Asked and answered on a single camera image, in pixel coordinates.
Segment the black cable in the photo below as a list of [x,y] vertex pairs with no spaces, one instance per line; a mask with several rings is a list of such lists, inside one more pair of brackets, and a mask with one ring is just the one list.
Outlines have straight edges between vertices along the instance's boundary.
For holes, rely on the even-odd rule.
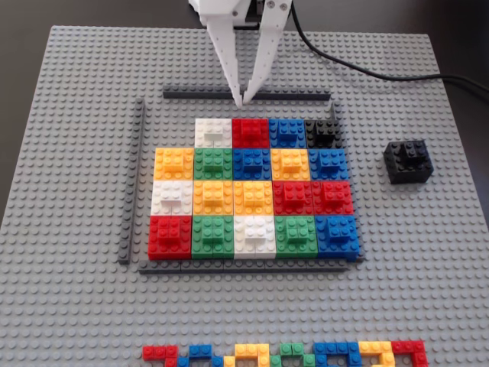
[[390,82],[415,82],[417,80],[434,80],[434,79],[442,79],[442,80],[456,80],[459,82],[464,82],[471,84],[472,86],[475,86],[479,89],[484,90],[485,92],[489,93],[489,88],[486,86],[483,86],[482,84],[466,78],[465,76],[461,75],[451,75],[451,74],[430,74],[430,75],[418,75],[418,76],[389,76],[389,75],[384,75],[384,74],[379,74],[375,73],[373,71],[370,71],[368,69],[365,69],[363,67],[359,67],[357,65],[354,65],[353,63],[349,63],[347,61],[340,60],[334,56],[328,55],[324,52],[322,52],[320,49],[318,49],[316,46],[311,44],[311,42],[307,39],[306,35],[303,32],[302,27],[300,26],[299,19],[297,18],[297,13],[296,13],[296,8],[293,5],[291,6],[291,12],[292,12],[292,17],[293,17],[293,22],[296,25],[297,32],[299,32],[299,36],[303,39],[304,43],[307,45],[308,48],[310,48],[312,51],[317,53],[319,56],[324,57],[328,60],[331,60],[335,63],[340,63],[341,65],[345,67],[349,67],[350,69],[357,70],[360,73],[367,74],[369,76],[373,76],[374,78],[382,79],[382,80],[387,80]]

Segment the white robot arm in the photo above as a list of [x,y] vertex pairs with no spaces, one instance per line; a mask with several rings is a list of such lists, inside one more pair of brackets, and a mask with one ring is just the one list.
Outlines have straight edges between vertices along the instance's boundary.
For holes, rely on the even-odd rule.
[[[189,3],[199,13],[202,25],[207,27],[233,99],[236,106],[241,108],[253,99],[268,78],[292,0],[189,0]],[[242,96],[239,88],[234,28],[258,24],[258,19],[247,19],[250,7],[256,15],[260,15],[262,9],[263,13],[253,75]]]

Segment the green lego brick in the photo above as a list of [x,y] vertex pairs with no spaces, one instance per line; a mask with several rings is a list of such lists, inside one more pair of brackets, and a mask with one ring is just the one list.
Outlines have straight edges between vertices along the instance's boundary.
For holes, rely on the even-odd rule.
[[232,216],[194,216],[192,258],[234,258]]
[[282,367],[282,359],[280,356],[270,356],[270,367]]
[[197,148],[194,180],[232,180],[232,149]]
[[304,354],[303,367],[316,367],[316,357],[313,354]]
[[280,344],[280,356],[281,357],[291,357],[292,356],[292,344],[281,343]]
[[304,345],[302,343],[293,343],[292,344],[292,355],[293,356],[302,356],[304,354]]
[[275,216],[277,258],[317,258],[314,216]]
[[213,230],[219,235],[219,242],[214,242],[213,258],[234,258],[235,237],[234,219],[232,216],[214,216]]

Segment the dark table surface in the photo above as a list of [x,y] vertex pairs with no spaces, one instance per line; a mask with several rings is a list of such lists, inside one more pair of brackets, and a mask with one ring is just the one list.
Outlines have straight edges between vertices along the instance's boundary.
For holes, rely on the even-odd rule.
[[[442,73],[489,85],[487,0],[296,0],[296,9],[305,31],[428,34]],[[186,0],[0,0],[2,213],[53,25],[201,27]],[[445,87],[489,222],[489,96]]]

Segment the stacked lego bricks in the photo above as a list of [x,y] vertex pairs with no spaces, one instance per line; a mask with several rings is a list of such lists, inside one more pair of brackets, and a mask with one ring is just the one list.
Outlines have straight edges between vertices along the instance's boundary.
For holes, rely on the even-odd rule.
[[197,119],[195,133],[156,149],[150,260],[357,259],[334,118]]
[[395,356],[409,356],[413,367],[429,365],[422,340],[314,343],[310,354],[302,343],[282,343],[276,355],[270,353],[269,344],[236,344],[233,356],[214,356],[210,344],[189,346],[188,357],[178,356],[178,346],[143,347],[144,361],[164,362],[165,367],[189,367],[198,360],[207,360],[212,367],[235,367],[241,359],[254,360],[258,367],[282,367],[289,359],[299,360],[302,367],[335,367],[330,364],[335,357],[345,358],[346,367],[362,367],[370,357],[378,360],[372,367],[394,367]]

